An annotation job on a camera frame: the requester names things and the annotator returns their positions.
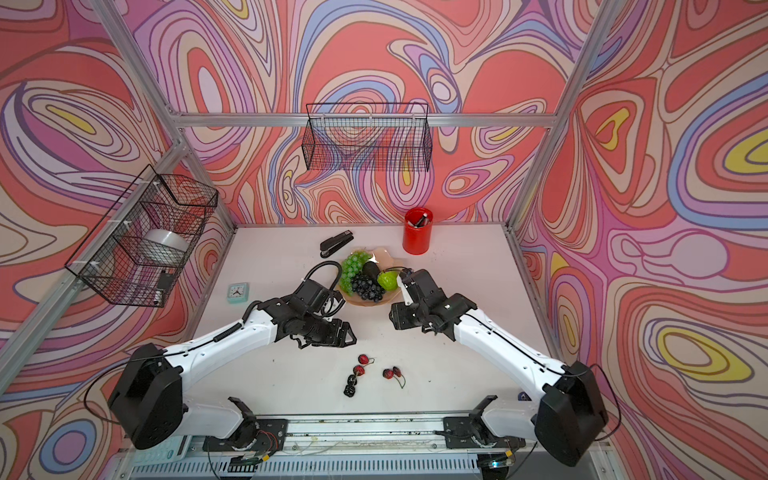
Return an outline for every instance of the white table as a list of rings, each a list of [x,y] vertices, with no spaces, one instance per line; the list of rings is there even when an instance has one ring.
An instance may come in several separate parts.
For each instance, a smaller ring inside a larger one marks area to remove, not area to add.
[[[196,336],[231,323],[248,303],[229,304],[227,285],[250,283],[249,302],[293,292],[306,272],[323,259],[319,244],[346,227],[254,227],[237,231],[229,255],[197,327]],[[349,227],[355,239],[331,256],[343,260],[361,247],[385,247],[414,270],[426,268],[447,296],[459,292],[478,304],[498,325],[533,348],[547,352],[523,281],[502,227],[439,225],[429,252],[408,255],[402,227]],[[329,285],[335,269],[323,267],[314,280]],[[472,409],[486,395],[516,396],[520,389],[469,348],[445,335],[420,329],[395,330],[389,305],[347,305],[336,315],[348,321],[358,343],[345,349],[309,347],[283,339],[230,362],[189,392],[198,401],[242,399],[257,415],[320,413],[449,412]],[[347,376],[365,353],[376,363],[359,378],[357,393],[343,395]],[[404,389],[382,377],[398,366]]]

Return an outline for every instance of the bunch of grapes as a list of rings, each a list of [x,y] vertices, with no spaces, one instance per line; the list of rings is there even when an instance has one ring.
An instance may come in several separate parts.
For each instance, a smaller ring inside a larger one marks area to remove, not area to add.
[[[365,250],[358,250],[352,255],[349,255],[346,260],[341,262],[342,273],[339,286],[347,295],[352,295],[352,279],[360,273],[362,266],[366,264],[368,260],[371,260],[373,255]]]
[[[360,295],[363,300],[379,302],[384,297],[384,287],[364,273],[358,273],[352,277],[352,291]]]

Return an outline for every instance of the black wire basket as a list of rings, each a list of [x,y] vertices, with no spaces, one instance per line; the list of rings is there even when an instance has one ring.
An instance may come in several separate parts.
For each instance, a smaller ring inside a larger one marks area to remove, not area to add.
[[[315,103],[306,112],[307,170],[429,171],[426,103]]]
[[[114,305],[165,306],[218,202],[215,188],[192,178],[152,174],[136,204],[91,258],[72,261],[99,225],[65,265]]]

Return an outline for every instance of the robotic arm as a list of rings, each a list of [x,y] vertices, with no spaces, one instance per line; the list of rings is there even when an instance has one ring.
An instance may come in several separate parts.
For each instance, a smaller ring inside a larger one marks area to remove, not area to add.
[[[310,279],[326,265],[339,271],[330,288]],[[149,449],[172,435],[208,435],[226,439],[236,449],[247,448],[256,437],[258,423],[243,402],[230,397],[235,408],[204,405],[187,391],[244,353],[285,337],[296,340],[300,349],[357,343],[349,324],[333,318],[344,304],[341,294],[333,291],[341,272],[337,262],[322,262],[296,291],[251,303],[241,320],[166,349],[153,343],[136,349],[108,400],[134,446]]]
[[[576,465],[608,421],[592,371],[580,362],[563,365],[525,345],[462,294],[448,298],[426,270],[403,270],[398,285],[405,301],[389,313],[396,329],[421,326],[424,333],[444,333],[483,355],[527,394],[518,401],[487,397],[473,412],[478,430],[537,439],[558,461]]]

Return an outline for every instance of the red pen holder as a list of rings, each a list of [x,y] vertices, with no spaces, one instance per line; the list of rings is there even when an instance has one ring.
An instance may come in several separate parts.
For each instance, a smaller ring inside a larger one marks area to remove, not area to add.
[[[414,227],[424,217],[424,214],[427,214],[427,224],[424,227]],[[422,207],[408,210],[405,229],[402,233],[402,248],[411,255],[421,255],[429,250],[429,238],[431,235],[432,212]]]

